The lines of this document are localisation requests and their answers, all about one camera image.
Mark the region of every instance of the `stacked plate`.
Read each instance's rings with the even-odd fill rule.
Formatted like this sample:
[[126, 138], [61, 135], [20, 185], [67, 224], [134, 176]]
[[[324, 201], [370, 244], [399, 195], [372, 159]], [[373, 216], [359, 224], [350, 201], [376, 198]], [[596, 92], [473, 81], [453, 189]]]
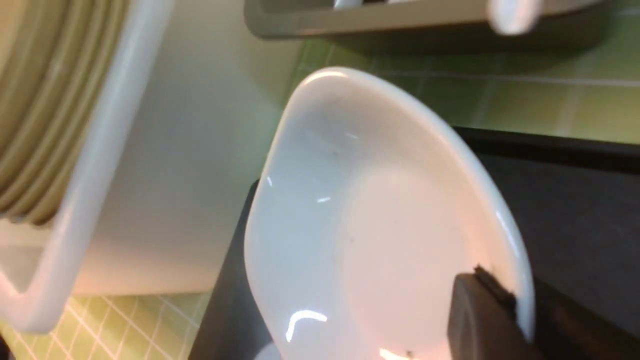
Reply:
[[128, 3], [0, 2], [0, 213], [11, 221], [54, 218]]

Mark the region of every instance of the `dish rack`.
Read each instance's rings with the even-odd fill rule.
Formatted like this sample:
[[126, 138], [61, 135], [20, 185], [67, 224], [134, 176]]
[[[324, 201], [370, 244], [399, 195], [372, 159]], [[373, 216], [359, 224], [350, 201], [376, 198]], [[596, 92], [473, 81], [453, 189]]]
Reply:
[[[0, 315], [17, 331], [47, 332], [74, 293], [127, 293], [76, 282], [145, 91], [173, 0], [133, 0], [86, 141], [50, 229], [0, 220]], [[118, 259], [104, 254], [104, 262]], [[168, 281], [166, 290], [176, 287]]]

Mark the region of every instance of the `dark surface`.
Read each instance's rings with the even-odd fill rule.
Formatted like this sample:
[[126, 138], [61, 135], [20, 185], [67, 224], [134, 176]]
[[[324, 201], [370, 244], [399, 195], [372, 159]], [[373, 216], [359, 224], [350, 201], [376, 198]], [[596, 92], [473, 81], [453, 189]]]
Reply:
[[244, 270], [244, 228], [257, 183], [247, 196], [234, 238], [213, 289], [191, 360], [252, 360], [271, 336], [262, 321]]
[[638, 145], [464, 127], [455, 130], [476, 154], [640, 174]]
[[640, 336], [640, 176], [480, 155], [534, 275]]
[[[616, 165], [635, 161], [640, 147], [531, 135], [509, 142], [491, 131], [462, 135], [516, 218], [535, 276], [640, 336], [640, 163]], [[255, 185], [190, 359], [249, 360], [270, 341], [244, 270], [244, 227], [254, 191]]]

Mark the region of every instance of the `tile grout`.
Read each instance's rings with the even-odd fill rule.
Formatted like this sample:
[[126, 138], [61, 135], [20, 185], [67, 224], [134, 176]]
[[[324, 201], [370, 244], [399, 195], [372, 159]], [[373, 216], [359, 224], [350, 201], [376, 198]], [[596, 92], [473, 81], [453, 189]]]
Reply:
[[156, 337], [156, 334], [158, 332], [158, 330], [160, 329], [160, 323], [162, 322], [162, 315], [164, 313], [164, 309], [166, 309], [166, 306], [163, 304], [160, 307], [160, 311], [158, 311], [158, 319], [156, 320], [156, 327], [154, 328], [153, 333], [151, 334], [151, 338], [149, 339], [149, 347], [147, 348], [147, 353], [145, 354], [145, 358], [149, 357], [149, 352], [151, 352], [151, 348], [152, 347], [156, 347], [158, 350], [160, 350], [163, 355], [168, 358], [171, 359], [171, 356], [169, 354], [167, 354], [166, 352], [164, 352], [164, 350], [162, 350], [161, 348], [159, 348], [154, 342], [153, 339]]
[[65, 349], [65, 346], [64, 346], [64, 345], [62, 345], [62, 343], [60, 342], [60, 339], [58, 339], [58, 337], [57, 337], [57, 336], [51, 336], [51, 339], [53, 339], [53, 341], [55, 341], [55, 342], [56, 342], [56, 344], [58, 344], [58, 346], [62, 349], [62, 351], [65, 353], [65, 355], [66, 355], [67, 357], [71, 357], [71, 353], [69, 353], [69, 352]]
[[[133, 317], [133, 314], [136, 313], [136, 310], [138, 309], [138, 298], [136, 298], [136, 303], [133, 304], [133, 310], [131, 310], [131, 317]], [[120, 357], [120, 353], [122, 351], [122, 345], [124, 344], [124, 339], [127, 337], [127, 334], [129, 333], [129, 329], [131, 329], [131, 323], [130, 321], [127, 321], [127, 328], [124, 329], [124, 334], [122, 335], [122, 340], [120, 340], [120, 344], [118, 344], [118, 350], [116, 350], [116, 358]]]
[[153, 337], [156, 335], [156, 331], [157, 331], [157, 329], [158, 329], [158, 327], [160, 325], [160, 320], [161, 320], [161, 317], [162, 317], [162, 313], [164, 312], [164, 304], [162, 305], [162, 307], [160, 308], [160, 311], [158, 312], [158, 319], [157, 319], [157, 323], [156, 323], [156, 328], [154, 329], [154, 333], [151, 335], [151, 337], [149, 337], [149, 335], [145, 334], [145, 332], [142, 331], [142, 329], [140, 329], [140, 327], [136, 325], [136, 323], [131, 319], [130, 316], [126, 316], [120, 309], [115, 307], [113, 305], [113, 303], [109, 299], [107, 299], [105, 297], [103, 297], [103, 299], [104, 299], [104, 301], [107, 302], [107, 304], [109, 304], [113, 308], [113, 310], [116, 313], [120, 314], [120, 316], [122, 316], [125, 320], [127, 320], [127, 322], [129, 323], [129, 325], [131, 327], [136, 329], [146, 340], [149, 340], [149, 343], [151, 344], [151, 346], [155, 347], [158, 351], [160, 351], [162, 353], [162, 355], [164, 355], [167, 358], [171, 359], [171, 356], [169, 354], [167, 354], [163, 349], [161, 349], [158, 346], [158, 344], [154, 343], [154, 341], [153, 341]]
[[[104, 319], [102, 319], [102, 323], [100, 323], [100, 327], [98, 328], [98, 334], [102, 330], [102, 327], [103, 327], [104, 323], [106, 322], [107, 317], [109, 316], [109, 311], [110, 310], [111, 310], [111, 308], [107, 309], [107, 312], [104, 314]], [[87, 325], [84, 322], [84, 319], [79, 317], [79, 315], [76, 313], [76, 310], [74, 310], [72, 307], [68, 307], [68, 311], [69, 311], [69, 313], [74, 315], [76, 317], [76, 319], [78, 320], [78, 322], [91, 334], [91, 336], [93, 336], [95, 338], [95, 342], [98, 343], [100, 346], [102, 346], [104, 348], [104, 350], [107, 352], [107, 354], [109, 354], [109, 356], [111, 356], [112, 359], [115, 359], [115, 356], [113, 355], [113, 353], [111, 353], [109, 348], [102, 342], [102, 340], [100, 340], [100, 338], [98, 337], [98, 334], [96, 334], [93, 330], [91, 330], [89, 325]]]
[[491, 105], [491, 99], [493, 99], [493, 95], [495, 93], [495, 88], [497, 86], [497, 80], [495, 76], [502, 71], [502, 67], [504, 66], [506, 55], [504, 53], [498, 54], [495, 58], [495, 63], [492, 67], [493, 78], [489, 79], [487, 84], [484, 86], [484, 90], [482, 95], [480, 96], [480, 100], [476, 104], [476, 108], [474, 114], [471, 117], [471, 125], [474, 127], [482, 126], [482, 123], [486, 120], [486, 112], [489, 109], [489, 105]]
[[53, 349], [53, 340], [49, 342], [49, 348], [47, 349], [47, 353], [44, 355], [44, 359], [38, 359], [38, 360], [49, 360], [49, 356], [51, 355], [51, 349]]
[[22, 334], [20, 334], [19, 332], [15, 333], [15, 337], [18, 338], [18, 340], [24, 345], [24, 348], [27, 349], [27, 352], [29, 353], [29, 355], [33, 358], [33, 359], [37, 359], [36, 355], [33, 353], [32, 349], [27, 345], [27, 342], [24, 341], [24, 338], [22, 338]]
[[189, 324], [190, 324], [190, 325], [193, 325], [193, 326], [199, 327], [199, 325], [195, 322], [195, 320], [194, 320], [194, 319], [192, 319], [191, 317], [187, 316], [187, 314], [183, 313], [183, 312], [182, 312], [182, 310], [181, 310], [179, 307], [177, 307], [176, 305], [173, 305], [169, 300], [166, 300], [165, 298], [163, 298], [163, 297], [162, 297], [162, 296], [160, 296], [160, 295], [156, 295], [156, 297], [157, 297], [158, 299], [160, 299], [160, 301], [161, 301], [163, 304], [165, 304], [165, 305], [167, 305], [168, 307], [170, 307], [170, 308], [171, 308], [171, 310], [175, 311], [176, 313], [178, 313], [178, 315], [182, 316], [185, 320], [187, 320], [187, 322], [189, 322]]
[[[588, 54], [578, 63], [575, 64], [575, 76], [581, 77], [587, 74], [596, 61], [596, 52]], [[567, 136], [571, 133], [573, 125], [575, 123], [575, 116], [578, 112], [580, 102], [584, 96], [584, 85], [571, 85], [567, 94], [567, 99], [564, 102], [563, 109], [561, 110], [554, 133], [559, 136]]]

